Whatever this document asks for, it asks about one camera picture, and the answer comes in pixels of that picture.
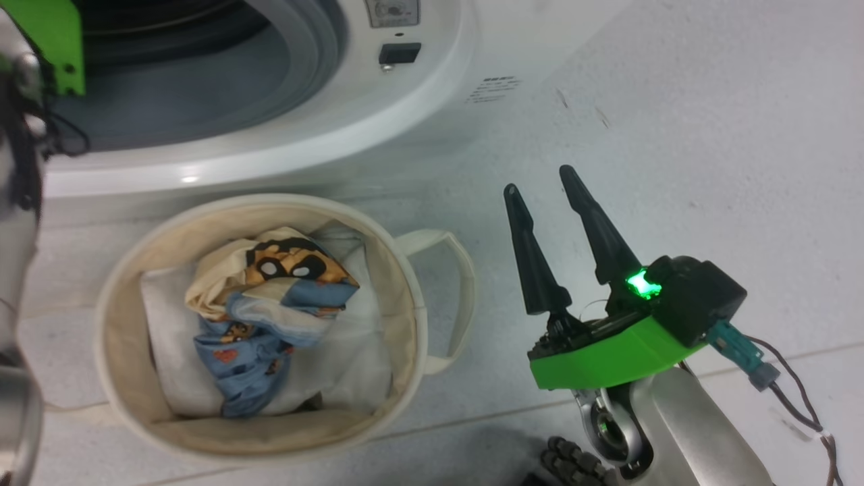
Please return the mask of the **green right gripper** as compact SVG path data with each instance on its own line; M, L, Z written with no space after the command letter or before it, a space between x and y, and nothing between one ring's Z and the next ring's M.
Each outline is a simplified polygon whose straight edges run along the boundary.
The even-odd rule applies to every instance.
M700 322L673 324L661 316L663 288L647 271L592 196L574 167L559 169L564 191L581 218L595 259L599 284L615 284L624 308L614 316L585 322L568 307L570 293L559 286L534 234L534 219L516 184L504 199L526 313L548 313L546 332L528 351L536 385L544 390L603 389L666 371L700 350L707 328Z

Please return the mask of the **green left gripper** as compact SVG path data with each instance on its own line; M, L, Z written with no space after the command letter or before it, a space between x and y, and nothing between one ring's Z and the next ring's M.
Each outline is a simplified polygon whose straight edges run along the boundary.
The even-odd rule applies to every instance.
M59 95L83 97L83 31L72 1L3 1L2 8L55 72Z

